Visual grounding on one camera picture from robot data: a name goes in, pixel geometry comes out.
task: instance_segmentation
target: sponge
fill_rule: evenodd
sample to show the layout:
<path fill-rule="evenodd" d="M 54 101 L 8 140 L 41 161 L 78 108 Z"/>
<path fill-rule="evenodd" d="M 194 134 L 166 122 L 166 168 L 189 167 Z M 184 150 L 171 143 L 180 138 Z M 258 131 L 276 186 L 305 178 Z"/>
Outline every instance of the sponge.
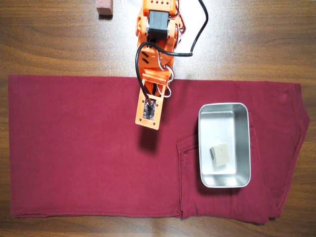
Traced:
<path fill-rule="evenodd" d="M 99 15 L 113 15 L 113 0 L 97 0 L 96 7 Z"/>
<path fill-rule="evenodd" d="M 231 162 L 227 143 L 221 143 L 211 148 L 216 166 L 222 166 Z"/>

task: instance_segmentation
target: stainless steel container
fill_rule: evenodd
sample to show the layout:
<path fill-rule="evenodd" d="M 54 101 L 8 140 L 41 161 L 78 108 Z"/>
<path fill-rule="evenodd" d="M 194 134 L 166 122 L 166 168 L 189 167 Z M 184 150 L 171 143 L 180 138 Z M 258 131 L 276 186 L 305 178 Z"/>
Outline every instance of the stainless steel container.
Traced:
<path fill-rule="evenodd" d="M 231 162 L 216 166 L 211 147 L 227 143 Z M 242 103 L 202 106 L 198 115 L 201 179 L 209 188 L 246 186 L 251 176 L 248 110 Z"/>

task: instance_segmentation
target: maroon pants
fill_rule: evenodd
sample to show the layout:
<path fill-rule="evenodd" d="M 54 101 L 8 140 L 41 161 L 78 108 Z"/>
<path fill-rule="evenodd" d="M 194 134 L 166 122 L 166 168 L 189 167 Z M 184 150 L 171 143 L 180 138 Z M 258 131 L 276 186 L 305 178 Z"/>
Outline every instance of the maroon pants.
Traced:
<path fill-rule="evenodd" d="M 299 84 L 175 80 L 158 131 L 135 125 L 135 78 L 10 76 L 11 213 L 16 217 L 279 217 L 309 125 Z M 250 114 L 251 181 L 209 189 L 199 175 L 202 105 Z"/>

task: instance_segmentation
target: circuit board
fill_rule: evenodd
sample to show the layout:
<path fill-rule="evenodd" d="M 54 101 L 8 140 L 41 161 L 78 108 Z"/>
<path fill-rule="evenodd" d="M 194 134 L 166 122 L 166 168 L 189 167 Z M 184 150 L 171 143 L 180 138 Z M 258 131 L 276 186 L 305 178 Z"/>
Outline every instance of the circuit board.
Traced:
<path fill-rule="evenodd" d="M 144 113 L 143 113 L 143 118 L 144 119 L 149 119 L 151 121 L 154 120 L 154 116 L 155 116 L 155 108 L 156 108 L 156 101 L 152 100 L 153 102 L 153 106 L 149 106 L 147 102 L 145 102 L 145 106 L 144 106 Z"/>

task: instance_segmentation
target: wooden table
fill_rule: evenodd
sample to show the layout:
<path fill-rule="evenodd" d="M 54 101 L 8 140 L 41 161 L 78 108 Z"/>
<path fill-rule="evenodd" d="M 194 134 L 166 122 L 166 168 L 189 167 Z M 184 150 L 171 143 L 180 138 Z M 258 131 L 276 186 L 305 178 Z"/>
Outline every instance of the wooden table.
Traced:
<path fill-rule="evenodd" d="M 312 236 L 316 234 L 316 1 L 205 0 L 209 23 L 176 78 L 299 82 L 311 118 L 282 217 L 264 226 L 213 217 L 10 216 L 7 76 L 135 76 L 140 0 L 114 0 L 113 18 L 93 0 L 0 1 L 0 236 Z M 203 12 L 181 0 L 189 51 Z"/>

